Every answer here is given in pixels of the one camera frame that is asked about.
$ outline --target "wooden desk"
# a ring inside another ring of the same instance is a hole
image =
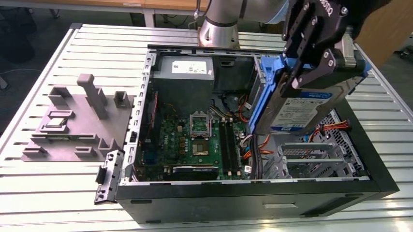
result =
[[[208,0],[200,0],[200,11]],[[154,15],[192,15],[196,0],[0,0],[0,6],[141,13],[147,27],[155,27]]]

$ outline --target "green circuit board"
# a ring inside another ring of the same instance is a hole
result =
[[[204,122],[192,122],[194,127],[206,130]],[[214,166],[219,168],[219,179],[234,180],[243,179],[243,174],[232,174],[228,176],[223,173],[220,139],[219,139],[219,121],[210,121],[211,136],[206,140],[203,138],[192,139],[190,137],[190,121],[188,119],[166,119],[160,125],[159,149],[155,154],[155,163],[146,165],[147,177],[151,181],[162,181],[159,172],[164,167],[176,165],[188,166]],[[244,131],[244,124],[236,122],[232,124],[234,139],[235,133]]]

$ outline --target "metal rail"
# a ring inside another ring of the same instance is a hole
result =
[[[278,35],[240,33],[240,48],[282,50]],[[398,183],[399,192],[362,202],[322,218],[137,225],[120,205],[93,205],[97,162],[23,162],[21,150],[47,111],[55,85],[71,93],[80,73],[95,75],[105,94],[136,92],[147,44],[198,45],[196,31],[83,25],[69,29],[41,76],[0,139],[1,231],[409,231],[413,223],[413,124],[410,111],[379,72],[358,86],[347,101]]]

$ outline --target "screw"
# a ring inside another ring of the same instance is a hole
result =
[[[349,13],[347,8],[342,7],[342,9],[341,9],[341,14],[342,14],[342,15],[346,15],[347,13]]]

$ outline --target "black plastic latch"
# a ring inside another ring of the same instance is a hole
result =
[[[100,184],[100,185],[103,185],[103,183],[104,183],[104,178],[105,178],[105,172],[107,171],[108,171],[108,168],[103,168],[101,166],[99,166],[99,171],[97,171],[95,182],[97,184]]]

